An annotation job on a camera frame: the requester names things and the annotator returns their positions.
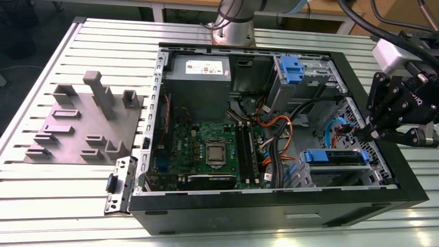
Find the aluminum extrusion table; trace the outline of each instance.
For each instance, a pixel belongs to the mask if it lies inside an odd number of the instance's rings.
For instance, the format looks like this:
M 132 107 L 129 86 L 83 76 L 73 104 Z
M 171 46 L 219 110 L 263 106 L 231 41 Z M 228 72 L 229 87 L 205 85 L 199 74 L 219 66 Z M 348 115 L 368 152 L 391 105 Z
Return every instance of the aluminum extrusion table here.
M 257 29 L 259 47 L 332 50 L 345 54 L 368 91 L 379 71 L 365 37 Z M 401 147 L 429 196 L 351 227 L 151 237 L 133 217 L 104 217 L 112 166 L 24 164 L 24 153 L 49 113 L 58 83 L 77 92 L 87 70 L 99 70 L 115 94 L 136 90 L 149 104 L 157 43 L 209 43 L 196 25 L 87 19 L 73 23 L 0 139 L 0 244 L 62 246 L 437 246 L 439 149 Z M 141 118 L 148 111 L 143 110 Z M 139 131 L 144 122 L 139 122 Z M 135 145 L 140 145 L 140 135 Z

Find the metal bracket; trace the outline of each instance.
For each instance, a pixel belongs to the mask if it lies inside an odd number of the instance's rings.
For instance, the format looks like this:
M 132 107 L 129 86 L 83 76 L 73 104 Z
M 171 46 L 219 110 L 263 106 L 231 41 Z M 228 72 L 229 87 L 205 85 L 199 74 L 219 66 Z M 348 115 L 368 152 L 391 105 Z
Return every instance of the metal bracket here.
M 432 145 L 432 143 L 433 143 L 433 139 L 432 139 L 432 135 L 433 135 L 433 122 L 431 121 L 425 125 L 419 125 L 419 129 L 421 131 L 424 131 L 425 145 Z
M 128 201 L 136 166 L 137 159 L 135 157 L 127 156 L 116 161 L 113 173 L 108 176 L 107 192 L 109 194 L 107 196 L 104 215 L 129 214 Z

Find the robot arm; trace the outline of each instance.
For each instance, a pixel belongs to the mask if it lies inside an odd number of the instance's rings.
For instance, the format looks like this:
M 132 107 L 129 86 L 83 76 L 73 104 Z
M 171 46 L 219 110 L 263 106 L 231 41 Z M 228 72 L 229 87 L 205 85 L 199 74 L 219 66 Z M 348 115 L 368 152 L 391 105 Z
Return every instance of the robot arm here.
M 439 136 L 433 125 L 439 122 L 439 32 L 435 20 L 427 18 L 433 33 L 403 31 L 397 37 L 356 16 L 344 0 L 339 0 L 339 5 L 353 21 L 381 38 L 372 54 L 384 72 L 373 76 L 367 126 L 356 130 L 355 135 L 365 142 L 381 139 L 412 147 L 436 148 Z M 424 12 L 427 7 L 424 4 L 420 7 Z M 411 77 L 391 76 L 396 69 L 405 69 Z M 396 129 L 405 124 L 419 126 L 405 133 L 399 132 Z
M 212 40 L 219 45 L 251 46 L 255 44 L 253 15 L 256 11 L 297 12 L 307 0 L 223 0 L 212 30 Z
M 375 74 L 367 105 L 371 114 L 367 126 L 355 130 L 355 135 L 365 142 L 383 139 L 412 147 L 437 147 L 433 125 L 439 122 L 439 25 L 423 1 L 419 2 L 435 33 L 413 39 L 411 34 L 397 37 L 375 27 L 351 10 L 347 0 L 337 0 L 348 17 L 381 38 L 373 57 L 384 73 Z M 295 13 L 305 3 L 307 0 L 223 0 L 216 21 L 205 26 L 212 30 L 213 44 L 253 45 L 255 12 Z M 388 76 L 401 67 L 412 77 Z M 405 124 L 419 127 L 401 133 L 396 129 Z

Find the cpu socket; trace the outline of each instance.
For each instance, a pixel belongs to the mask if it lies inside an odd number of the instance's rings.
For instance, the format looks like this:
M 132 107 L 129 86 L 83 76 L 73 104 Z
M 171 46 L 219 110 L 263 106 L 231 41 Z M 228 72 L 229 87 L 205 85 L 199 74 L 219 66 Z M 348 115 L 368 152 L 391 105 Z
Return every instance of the cpu socket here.
M 205 163 L 213 169 L 220 169 L 225 165 L 225 143 L 205 143 Z

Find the side panel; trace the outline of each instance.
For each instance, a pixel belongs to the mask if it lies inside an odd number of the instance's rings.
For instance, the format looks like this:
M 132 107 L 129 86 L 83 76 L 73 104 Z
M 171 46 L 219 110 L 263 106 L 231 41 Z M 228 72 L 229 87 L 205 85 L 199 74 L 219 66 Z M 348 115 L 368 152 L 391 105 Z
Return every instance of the side panel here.
M 131 211 L 151 235 L 352 225 L 399 203 Z

